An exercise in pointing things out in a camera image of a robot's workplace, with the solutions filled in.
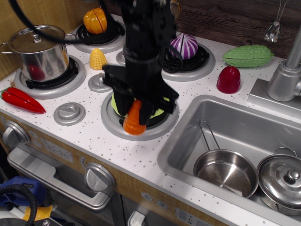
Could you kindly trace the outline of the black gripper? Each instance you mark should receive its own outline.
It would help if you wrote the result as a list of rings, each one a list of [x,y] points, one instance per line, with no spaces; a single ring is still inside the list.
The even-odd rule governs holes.
[[[113,88],[117,111],[125,116],[134,100],[142,102],[140,125],[146,125],[157,109],[172,114],[179,94],[167,85],[161,75],[158,56],[134,59],[126,56],[126,65],[105,65],[103,81]]]

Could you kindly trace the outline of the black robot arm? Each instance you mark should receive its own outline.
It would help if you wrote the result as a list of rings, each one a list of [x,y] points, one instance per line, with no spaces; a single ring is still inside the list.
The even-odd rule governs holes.
[[[176,37],[168,0],[116,0],[126,26],[125,66],[106,65],[103,81],[112,87],[118,112],[129,114],[135,100],[142,106],[139,123],[145,125],[162,109],[173,113],[178,93],[162,78],[163,57]]]

